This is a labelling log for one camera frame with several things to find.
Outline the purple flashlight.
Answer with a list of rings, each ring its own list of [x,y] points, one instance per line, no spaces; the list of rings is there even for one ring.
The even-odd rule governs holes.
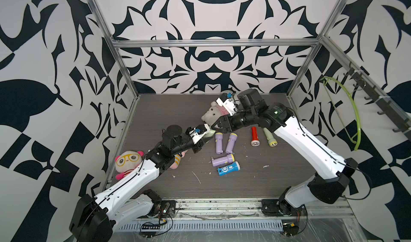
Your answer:
[[[237,134],[230,133],[229,140],[228,140],[226,150],[225,150],[227,154],[232,154],[233,153],[233,149],[234,149],[234,146],[235,146],[235,143],[236,143],[237,139],[238,139]]]
[[[221,132],[215,133],[216,153],[222,154],[223,150],[223,134]]]

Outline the green flashlight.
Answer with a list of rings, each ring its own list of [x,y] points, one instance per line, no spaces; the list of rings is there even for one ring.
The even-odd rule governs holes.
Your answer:
[[[267,128],[263,129],[263,132],[267,138],[268,144],[270,147],[275,147],[277,146],[278,142],[277,140],[274,138],[274,135],[272,132],[270,132]]]
[[[209,130],[208,133],[204,136],[205,138],[213,137],[215,134],[215,130]]]

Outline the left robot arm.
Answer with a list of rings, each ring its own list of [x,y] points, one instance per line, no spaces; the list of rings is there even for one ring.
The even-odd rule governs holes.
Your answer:
[[[163,130],[162,140],[135,170],[96,196],[80,198],[69,225],[71,233],[79,242],[107,242],[117,229],[139,217],[153,215],[161,201],[155,192],[147,190],[132,197],[169,169],[178,154],[187,150],[197,153],[214,138],[214,133],[206,123],[186,131],[178,125]]]

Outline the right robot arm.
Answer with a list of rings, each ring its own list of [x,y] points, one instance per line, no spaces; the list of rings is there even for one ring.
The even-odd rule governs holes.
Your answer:
[[[216,103],[227,114],[219,117],[212,129],[228,133],[252,125],[266,128],[291,145],[315,169],[315,175],[307,181],[284,191],[278,203],[281,207],[299,208],[312,201],[333,204],[342,197],[358,163],[325,146],[299,122],[292,109],[281,103],[268,106],[256,89],[242,91],[237,96],[223,93]]]

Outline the purple flashlight lying sideways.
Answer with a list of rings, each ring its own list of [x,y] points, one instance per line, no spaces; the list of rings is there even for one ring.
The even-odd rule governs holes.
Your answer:
[[[219,166],[231,164],[233,162],[235,162],[235,158],[233,154],[228,154],[226,156],[221,156],[221,157],[211,160],[213,167],[219,167]]]

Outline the blue flashlight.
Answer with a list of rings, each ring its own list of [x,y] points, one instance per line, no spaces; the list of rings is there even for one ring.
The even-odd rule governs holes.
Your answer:
[[[239,163],[235,161],[229,165],[218,168],[217,171],[218,171],[219,176],[224,176],[231,172],[239,171],[240,169],[241,168],[240,168]]]

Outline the white teddy bear pink shirt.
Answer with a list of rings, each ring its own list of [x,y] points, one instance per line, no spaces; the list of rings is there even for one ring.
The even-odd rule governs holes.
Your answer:
[[[230,90],[223,91],[222,93],[225,93],[225,92],[226,93],[230,92],[234,95],[234,99],[237,104],[237,112],[240,112],[240,110],[242,110],[242,106],[238,98],[238,94]],[[201,117],[201,120],[205,122],[206,124],[208,124],[209,126],[211,126],[220,116],[224,116],[224,115],[227,115],[225,109],[223,107],[219,107],[216,101],[213,101],[211,103],[211,106],[207,110],[207,112],[203,114],[203,116]]]

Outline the pink striped plush pig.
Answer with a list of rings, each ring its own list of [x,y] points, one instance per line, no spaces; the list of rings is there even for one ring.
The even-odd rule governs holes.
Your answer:
[[[177,169],[180,165],[182,158],[185,156],[187,151],[183,151],[174,156],[174,163],[170,166],[171,169]]]

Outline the panda plush pink striped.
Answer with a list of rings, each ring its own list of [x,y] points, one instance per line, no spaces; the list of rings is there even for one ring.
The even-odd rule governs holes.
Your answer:
[[[126,151],[115,158],[116,180],[120,181],[142,162],[143,151]]]

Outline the black hook rack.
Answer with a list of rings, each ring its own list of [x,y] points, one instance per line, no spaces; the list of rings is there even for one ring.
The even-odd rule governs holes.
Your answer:
[[[366,101],[376,104],[380,111],[378,115],[386,115],[396,126],[392,129],[394,133],[403,134],[408,140],[411,140],[411,117],[389,96],[383,89],[378,86],[367,73],[349,62],[348,71],[345,76],[349,76],[355,81],[354,91],[363,91],[367,96]]]

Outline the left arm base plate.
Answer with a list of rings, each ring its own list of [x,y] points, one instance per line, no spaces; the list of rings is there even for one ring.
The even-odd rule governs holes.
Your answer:
[[[154,203],[153,208],[146,215],[138,216],[137,218],[156,218],[160,214],[168,214],[174,217],[176,214],[177,202],[175,200],[162,200]]]

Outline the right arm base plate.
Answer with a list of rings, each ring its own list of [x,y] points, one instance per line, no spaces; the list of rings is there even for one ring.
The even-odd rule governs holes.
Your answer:
[[[285,200],[262,199],[261,211],[265,216],[302,217],[307,214],[305,205],[294,208]]]

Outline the green hoop on wall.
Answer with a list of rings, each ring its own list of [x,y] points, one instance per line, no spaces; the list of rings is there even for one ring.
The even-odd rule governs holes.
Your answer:
[[[353,135],[350,135],[350,133],[348,132],[348,129],[346,128],[344,120],[343,120],[341,114],[339,113],[339,110],[337,109],[336,104],[334,103],[333,97],[330,94],[330,91],[328,89],[328,84],[330,82],[335,83],[337,88],[341,89],[345,93],[345,95],[347,96],[347,98],[348,98],[348,100],[351,104],[352,112],[354,114],[354,120],[355,120],[355,124],[356,124],[356,130],[355,130],[355,133]],[[353,97],[353,93],[355,92],[355,90],[350,92],[342,82],[340,82],[339,80],[337,80],[333,77],[330,77],[330,76],[323,76],[321,78],[321,83],[322,83],[324,89],[326,90],[326,94],[328,95],[328,98],[329,98],[329,100],[332,104],[332,107],[333,107],[335,113],[337,114],[337,116],[339,118],[339,121],[344,126],[343,129],[346,132],[346,134],[349,138],[349,141],[354,145],[354,151],[358,151],[359,148],[360,148],[361,142],[362,142],[362,125],[361,125],[360,113],[359,113],[359,110],[357,108],[357,105],[356,105],[354,97]]]

